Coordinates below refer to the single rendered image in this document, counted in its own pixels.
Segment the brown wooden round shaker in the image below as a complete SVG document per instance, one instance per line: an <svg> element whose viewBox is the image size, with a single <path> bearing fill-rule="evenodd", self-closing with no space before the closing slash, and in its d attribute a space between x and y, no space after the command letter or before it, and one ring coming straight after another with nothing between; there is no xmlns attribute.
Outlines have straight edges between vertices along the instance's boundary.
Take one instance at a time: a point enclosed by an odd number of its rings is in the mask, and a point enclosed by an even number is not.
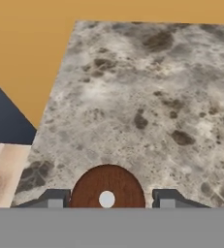
<svg viewBox="0 0 224 248"><path fill-rule="evenodd" d="M114 194L113 207L145 208L143 188L127 169L118 165L101 165L84 173L76 183L69 203L70 207L98 207L100 195Z"/></svg>

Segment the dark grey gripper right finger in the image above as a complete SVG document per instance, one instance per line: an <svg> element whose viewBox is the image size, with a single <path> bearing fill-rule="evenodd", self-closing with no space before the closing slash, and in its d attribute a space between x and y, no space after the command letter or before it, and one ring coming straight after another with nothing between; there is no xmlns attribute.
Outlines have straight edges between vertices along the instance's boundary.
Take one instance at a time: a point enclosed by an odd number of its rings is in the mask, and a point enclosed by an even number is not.
<svg viewBox="0 0 224 248"><path fill-rule="evenodd" d="M185 198L177 189L153 189L152 198L154 208L208 208L207 205Z"/></svg>

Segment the dark blue cabinet side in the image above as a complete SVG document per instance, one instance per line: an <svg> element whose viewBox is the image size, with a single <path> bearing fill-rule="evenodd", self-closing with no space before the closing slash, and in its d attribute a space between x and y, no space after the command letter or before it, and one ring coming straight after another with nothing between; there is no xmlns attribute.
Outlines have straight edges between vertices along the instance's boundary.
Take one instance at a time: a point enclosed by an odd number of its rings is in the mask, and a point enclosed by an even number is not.
<svg viewBox="0 0 224 248"><path fill-rule="evenodd" d="M37 130L0 88L0 143L31 145Z"/></svg>

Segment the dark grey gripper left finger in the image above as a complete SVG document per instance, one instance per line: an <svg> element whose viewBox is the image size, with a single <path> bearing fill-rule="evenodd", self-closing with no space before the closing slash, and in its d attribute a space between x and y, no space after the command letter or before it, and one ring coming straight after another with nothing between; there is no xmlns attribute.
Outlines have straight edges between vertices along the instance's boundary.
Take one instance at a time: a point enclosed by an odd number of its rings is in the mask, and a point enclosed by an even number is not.
<svg viewBox="0 0 224 248"><path fill-rule="evenodd" d="M64 208L69 205L70 189L47 189L37 199L19 204L18 207L32 208Z"/></svg>

